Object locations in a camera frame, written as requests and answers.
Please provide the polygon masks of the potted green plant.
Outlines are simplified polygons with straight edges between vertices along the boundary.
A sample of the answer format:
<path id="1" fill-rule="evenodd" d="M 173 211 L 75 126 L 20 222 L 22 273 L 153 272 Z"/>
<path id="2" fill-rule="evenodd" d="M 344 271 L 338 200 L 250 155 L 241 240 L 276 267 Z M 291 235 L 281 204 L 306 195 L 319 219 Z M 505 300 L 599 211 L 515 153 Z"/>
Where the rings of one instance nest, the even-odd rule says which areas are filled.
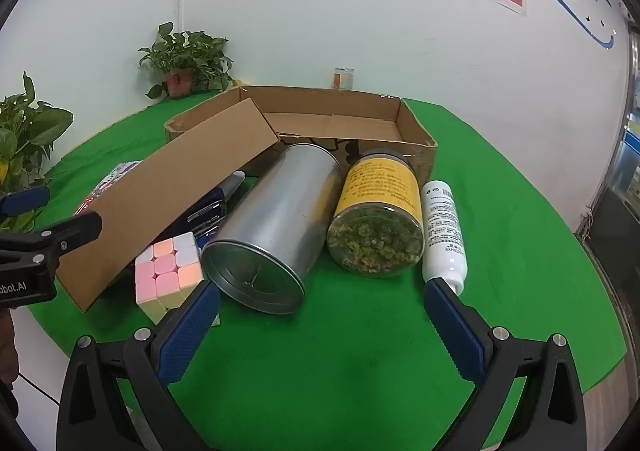
<path id="1" fill-rule="evenodd" d="M 141 47 L 139 66 L 149 64 L 162 80 L 145 94 L 171 99 L 201 92 L 224 92 L 233 85 L 233 61 L 226 54 L 228 40 L 204 31 L 176 32 L 172 22 L 158 26 L 155 41 Z"/>

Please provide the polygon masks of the yellow label tea jar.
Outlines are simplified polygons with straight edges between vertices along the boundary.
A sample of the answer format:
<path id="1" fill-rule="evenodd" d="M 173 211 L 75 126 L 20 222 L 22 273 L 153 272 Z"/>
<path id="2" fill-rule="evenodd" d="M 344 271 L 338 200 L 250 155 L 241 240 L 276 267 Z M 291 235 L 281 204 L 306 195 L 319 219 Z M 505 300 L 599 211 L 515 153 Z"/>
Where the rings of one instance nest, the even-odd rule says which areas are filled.
<path id="1" fill-rule="evenodd" d="M 335 261 L 350 272 L 390 277 L 414 266 L 425 245 L 416 174 L 392 150 L 370 150 L 346 174 L 326 234 Z"/>

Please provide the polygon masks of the silver metal tin can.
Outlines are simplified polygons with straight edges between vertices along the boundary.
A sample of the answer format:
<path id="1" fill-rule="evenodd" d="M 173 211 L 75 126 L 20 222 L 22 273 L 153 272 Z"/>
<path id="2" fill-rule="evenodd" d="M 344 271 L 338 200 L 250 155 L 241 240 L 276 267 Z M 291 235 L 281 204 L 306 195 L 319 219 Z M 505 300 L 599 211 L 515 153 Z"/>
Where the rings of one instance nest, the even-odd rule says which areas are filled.
<path id="1" fill-rule="evenodd" d="M 325 148 L 286 148 L 205 245 L 206 277 L 248 308 L 296 312 L 343 182 L 340 163 Z"/>

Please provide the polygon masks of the green table cloth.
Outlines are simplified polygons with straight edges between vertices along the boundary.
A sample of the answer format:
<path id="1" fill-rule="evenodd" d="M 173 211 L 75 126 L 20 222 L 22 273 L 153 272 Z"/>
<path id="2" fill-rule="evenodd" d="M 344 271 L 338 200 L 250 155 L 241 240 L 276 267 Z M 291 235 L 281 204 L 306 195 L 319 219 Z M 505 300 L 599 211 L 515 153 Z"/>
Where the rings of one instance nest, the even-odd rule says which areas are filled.
<path id="1" fill-rule="evenodd" d="M 567 338 L 580 385 L 626 355 L 588 256 L 548 201 L 491 144 L 436 104 L 411 101 L 437 142 L 434 176 L 457 203 L 469 263 L 463 301 L 513 335 Z M 171 391 L 221 450 L 428 450 L 458 414 L 463 381 L 423 306 L 419 269 L 354 275 L 322 254 L 293 315 L 231 298 Z"/>

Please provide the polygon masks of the small glass jar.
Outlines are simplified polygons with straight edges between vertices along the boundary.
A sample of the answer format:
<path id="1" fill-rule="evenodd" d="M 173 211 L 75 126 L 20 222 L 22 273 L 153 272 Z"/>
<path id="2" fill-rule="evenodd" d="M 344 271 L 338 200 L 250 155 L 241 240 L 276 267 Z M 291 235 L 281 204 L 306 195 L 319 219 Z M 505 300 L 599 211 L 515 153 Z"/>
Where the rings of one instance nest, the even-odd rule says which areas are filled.
<path id="1" fill-rule="evenodd" d="M 353 68 L 338 67 L 334 69 L 332 87 L 341 90 L 354 88 L 355 70 Z"/>

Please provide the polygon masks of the glass door with blue strip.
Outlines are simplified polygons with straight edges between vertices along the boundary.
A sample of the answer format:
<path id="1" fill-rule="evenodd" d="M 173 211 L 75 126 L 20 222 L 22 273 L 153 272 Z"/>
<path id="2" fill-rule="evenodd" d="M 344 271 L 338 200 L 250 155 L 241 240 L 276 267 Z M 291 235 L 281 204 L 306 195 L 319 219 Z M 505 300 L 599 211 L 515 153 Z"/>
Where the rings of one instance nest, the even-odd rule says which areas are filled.
<path id="1" fill-rule="evenodd" d="M 639 26 L 628 26 L 629 64 L 623 119 L 610 165 L 578 230 L 613 294 L 616 308 L 639 332 Z"/>

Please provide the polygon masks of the white spray bottle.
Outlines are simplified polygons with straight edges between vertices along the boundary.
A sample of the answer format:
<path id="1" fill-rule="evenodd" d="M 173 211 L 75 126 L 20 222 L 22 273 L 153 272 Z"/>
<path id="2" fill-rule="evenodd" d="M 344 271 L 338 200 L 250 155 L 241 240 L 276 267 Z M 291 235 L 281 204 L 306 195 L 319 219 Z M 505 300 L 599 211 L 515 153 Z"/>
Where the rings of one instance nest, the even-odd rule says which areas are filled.
<path id="1" fill-rule="evenodd" d="M 421 190 L 425 249 L 422 275 L 425 282 L 442 278 L 460 296 L 468 275 L 468 262 L 456 203 L 451 188 L 431 180 Z"/>

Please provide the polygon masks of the cartoon board game box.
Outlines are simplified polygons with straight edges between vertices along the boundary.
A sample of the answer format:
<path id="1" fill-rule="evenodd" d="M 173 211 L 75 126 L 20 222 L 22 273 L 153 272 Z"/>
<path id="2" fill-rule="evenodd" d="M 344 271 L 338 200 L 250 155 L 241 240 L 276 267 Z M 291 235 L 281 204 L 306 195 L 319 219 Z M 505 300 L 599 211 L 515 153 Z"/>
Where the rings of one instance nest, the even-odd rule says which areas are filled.
<path id="1" fill-rule="evenodd" d="M 111 188 L 112 185 L 115 185 L 116 182 L 119 181 L 120 178 L 124 177 L 127 173 L 137 167 L 140 164 L 140 161 L 130 161 L 117 164 L 106 176 L 104 176 L 92 189 L 92 191 L 85 197 L 84 200 L 79 204 L 76 211 L 74 211 L 74 215 L 80 215 L 84 211 L 87 211 L 89 206 L 98 198 L 101 197 L 102 194 L 108 189 Z"/>

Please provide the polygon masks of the near green leafy plant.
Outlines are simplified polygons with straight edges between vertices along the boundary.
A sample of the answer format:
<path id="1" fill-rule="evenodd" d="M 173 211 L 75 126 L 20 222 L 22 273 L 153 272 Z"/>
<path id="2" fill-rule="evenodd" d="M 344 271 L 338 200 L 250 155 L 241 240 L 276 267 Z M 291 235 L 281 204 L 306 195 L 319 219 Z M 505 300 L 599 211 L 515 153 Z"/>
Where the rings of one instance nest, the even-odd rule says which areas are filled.
<path id="1" fill-rule="evenodd" d="M 1 191 L 12 193 L 45 186 L 44 163 L 53 144 L 73 124 L 72 112 L 36 98 L 32 78 L 24 72 L 23 90 L 1 100 Z"/>

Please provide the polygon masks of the blue stapler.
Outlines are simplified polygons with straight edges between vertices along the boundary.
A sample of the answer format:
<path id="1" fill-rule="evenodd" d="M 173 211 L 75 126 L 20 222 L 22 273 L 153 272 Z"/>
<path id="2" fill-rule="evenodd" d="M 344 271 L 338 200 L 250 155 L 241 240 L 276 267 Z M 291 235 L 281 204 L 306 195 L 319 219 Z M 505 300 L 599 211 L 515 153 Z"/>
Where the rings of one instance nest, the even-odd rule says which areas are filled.
<path id="1" fill-rule="evenodd" d="M 186 213 L 186 226 L 193 233 L 199 249 L 204 249 L 226 218 L 228 202 L 244 180 L 244 172 L 233 172 Z"/>

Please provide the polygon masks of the brown cardboard box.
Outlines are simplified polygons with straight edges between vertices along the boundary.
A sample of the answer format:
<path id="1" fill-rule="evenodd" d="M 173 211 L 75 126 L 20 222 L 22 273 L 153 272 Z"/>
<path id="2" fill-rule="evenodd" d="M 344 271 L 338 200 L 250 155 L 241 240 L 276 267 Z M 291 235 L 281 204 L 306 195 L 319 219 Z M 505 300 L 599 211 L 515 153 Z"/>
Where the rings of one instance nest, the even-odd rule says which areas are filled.
<path id="1" fill-rule="evenodd" d="M 58 280 L 87 311 L 142 249 L 235 170 L 258 176 L 285 146 L 309 142 L 341 167 L 375 148 L 393 150 L 426 182 L 437 142 L 402 100 L 355 90 L 240 86 L 175 115 L 163 147 L 110 185 L 88 208 L 99 239 L 61 259 Z"/>

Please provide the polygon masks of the pastel rubiks cube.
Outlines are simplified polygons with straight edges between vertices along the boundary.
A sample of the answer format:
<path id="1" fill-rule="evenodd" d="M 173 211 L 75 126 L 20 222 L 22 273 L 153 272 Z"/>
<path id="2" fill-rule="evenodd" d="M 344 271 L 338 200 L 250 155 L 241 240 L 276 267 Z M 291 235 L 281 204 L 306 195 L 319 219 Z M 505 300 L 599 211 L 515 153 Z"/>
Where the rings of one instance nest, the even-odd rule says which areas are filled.
<path id="1" fill-rule="evenodd" d="M 200 256 L 194 234 L 186 231 L 149 245 L 134 260 L 136 304 L 154 325 L 205 281 Z"/>

